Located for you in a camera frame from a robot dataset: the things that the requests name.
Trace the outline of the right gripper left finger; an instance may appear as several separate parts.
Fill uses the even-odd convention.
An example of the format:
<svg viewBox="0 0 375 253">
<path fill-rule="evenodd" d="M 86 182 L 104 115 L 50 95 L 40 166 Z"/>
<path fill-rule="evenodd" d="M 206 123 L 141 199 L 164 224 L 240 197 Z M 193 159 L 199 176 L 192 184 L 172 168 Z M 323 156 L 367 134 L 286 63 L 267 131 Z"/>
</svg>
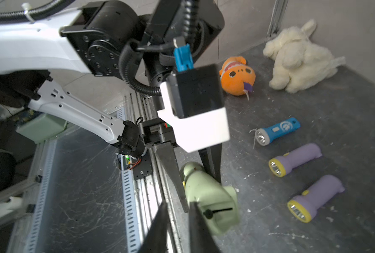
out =
<svg viewBox="0 0 375 253">
<path fill-rule="evenodd" d="M 166 253 L 167 230 L 167 203 L 162 202 L 138 253 Z"/>
</svg>

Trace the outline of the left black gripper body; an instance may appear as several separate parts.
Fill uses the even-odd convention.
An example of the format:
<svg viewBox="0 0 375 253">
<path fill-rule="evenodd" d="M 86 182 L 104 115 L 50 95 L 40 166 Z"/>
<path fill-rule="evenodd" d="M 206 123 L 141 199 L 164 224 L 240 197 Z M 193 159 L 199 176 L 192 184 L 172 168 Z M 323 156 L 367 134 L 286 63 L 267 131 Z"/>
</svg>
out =
<svg viewBox="0 0 375 253">
<path fill-rule="evenodd" d="M 147 148 L 169 142 L 177 147 L 173 128 L 160 118 L 143 121 L 141 123 L 141 137 Z"/>
</svg>

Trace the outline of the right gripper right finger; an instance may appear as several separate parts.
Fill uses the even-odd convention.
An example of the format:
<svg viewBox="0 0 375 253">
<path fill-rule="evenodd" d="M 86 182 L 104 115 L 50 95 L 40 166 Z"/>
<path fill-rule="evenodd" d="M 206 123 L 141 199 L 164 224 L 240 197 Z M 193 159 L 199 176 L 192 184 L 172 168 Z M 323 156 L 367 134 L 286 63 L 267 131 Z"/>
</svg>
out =
<svg viewBox="0 0 375 253">
<path fill-rule="evenodd" d="M 190 203 L 188 213 L 191 253 L 220 253 L 197 202 Z"/>
</svg>

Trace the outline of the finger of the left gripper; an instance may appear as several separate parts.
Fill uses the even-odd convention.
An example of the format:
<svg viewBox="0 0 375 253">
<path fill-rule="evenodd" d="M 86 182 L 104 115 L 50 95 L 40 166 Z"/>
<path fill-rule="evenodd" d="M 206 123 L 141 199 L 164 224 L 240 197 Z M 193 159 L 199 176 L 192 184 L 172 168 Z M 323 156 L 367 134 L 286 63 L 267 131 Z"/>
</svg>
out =
<svg viewBox="0 0 375 253">
<path fill-rule="evenodd" d="M 201 149 L 199 155 L 205 172 L 221 183 L 222 144 Z"/>
<path fill-rule="evenodd" d="M 180 176 L 180 170 L 172 144 L 170 142 L 157 144 L 154 146 L 154 153 L 156 154 L 161 166 L 171 179 L 183 211 L 188 213 L 188 203 L 184 191 L 183 180 Z"/>
</svg>

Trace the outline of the green flashlight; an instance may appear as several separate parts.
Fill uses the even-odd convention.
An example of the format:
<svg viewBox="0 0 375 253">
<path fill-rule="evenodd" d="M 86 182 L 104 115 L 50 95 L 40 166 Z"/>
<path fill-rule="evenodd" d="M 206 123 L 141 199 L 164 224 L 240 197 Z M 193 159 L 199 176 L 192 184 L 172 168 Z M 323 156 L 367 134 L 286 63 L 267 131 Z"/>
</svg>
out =
<svg viewBox="0 0 375 253">
<path fill-rule="evenodd" d="M 186 163 L 181 177 L 187 202 L 197 202 L 211 234 L 222 235 L 239 224 L 237 192 L 232 186 L 221 185 L 197 162 Z"/>
</svg>

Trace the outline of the blue flashlight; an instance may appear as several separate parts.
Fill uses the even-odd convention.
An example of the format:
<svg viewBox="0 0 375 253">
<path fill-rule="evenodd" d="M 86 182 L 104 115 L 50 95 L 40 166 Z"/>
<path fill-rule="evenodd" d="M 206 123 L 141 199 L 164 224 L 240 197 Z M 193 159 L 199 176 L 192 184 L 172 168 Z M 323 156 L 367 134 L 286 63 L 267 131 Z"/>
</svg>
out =
<svg viewBox="0 0 375 253">
<path fill-rule="evenodd" d="M 267 128 L 260 128 L 255 131 L 255 140 L 261 146 L 269 145 L 275 139 L 297 131 L 301 127 L 296 118 L 289 118 Z"/>
</svg>

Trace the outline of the purple flashlight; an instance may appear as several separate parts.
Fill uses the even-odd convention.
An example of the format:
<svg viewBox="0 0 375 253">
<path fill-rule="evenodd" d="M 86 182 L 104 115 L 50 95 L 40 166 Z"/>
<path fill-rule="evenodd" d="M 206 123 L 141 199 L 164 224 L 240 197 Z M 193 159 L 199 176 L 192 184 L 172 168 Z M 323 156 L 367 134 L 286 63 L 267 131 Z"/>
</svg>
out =
<svg viewBox="0 0 375 253">
<path fill-rule="evenodd" d="M 304 223 L 309 223 L 322 206 L 336 194 L 345 191 L 342 182 L 333 175 L 325 175 L 306 189 L 301 195 L 287 203 L 291 214 Z"/>
<path fill-rule="evenodd" d="M 322 157 L 320 147 L 315 143 L 308 143 L 271 159 L 268 167 L 275 176 L 282 178 L 290 174 L 293 169 L 320 157 Z"/>
</svg>

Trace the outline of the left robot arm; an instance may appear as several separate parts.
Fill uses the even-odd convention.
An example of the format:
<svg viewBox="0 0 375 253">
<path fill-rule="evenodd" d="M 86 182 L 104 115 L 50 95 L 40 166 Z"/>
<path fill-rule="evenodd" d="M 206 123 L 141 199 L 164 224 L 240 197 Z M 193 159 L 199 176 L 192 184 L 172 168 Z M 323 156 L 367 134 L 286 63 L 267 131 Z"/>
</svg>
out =
<svg viewBox="0 0 375 253">
<path fill-rule="evenodd" d="M 224 28 L 214 1 L 159 1 L 138 15 L 122 1 L 69 8 L 51 1 L 0 13 L 0 103 L 48 113 L 82 127 L 141 159 L 146 151 L 179 146 L 198 151 L 205 171 L 221 181 L 221 147 L 230 138 L 216 65 L 194 63 Z M 116 77 L 156 97 L 158 117 L 113 119 L 53 81 L 62 69 Z"/>
</svg>

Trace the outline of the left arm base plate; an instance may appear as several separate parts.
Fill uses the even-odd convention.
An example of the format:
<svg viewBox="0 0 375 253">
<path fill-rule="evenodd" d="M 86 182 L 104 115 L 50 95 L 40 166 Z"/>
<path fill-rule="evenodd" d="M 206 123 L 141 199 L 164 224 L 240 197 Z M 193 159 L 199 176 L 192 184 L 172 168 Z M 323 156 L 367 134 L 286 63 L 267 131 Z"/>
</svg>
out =
<svg viewBox="0 0 375 253">
<path fill-rule="evenodd" d="M 134 180 L 144 179 L 153 173 L 153 166 L 149 152 L 141 158 L 139 164 L 132 169 Z"/>
</svg>

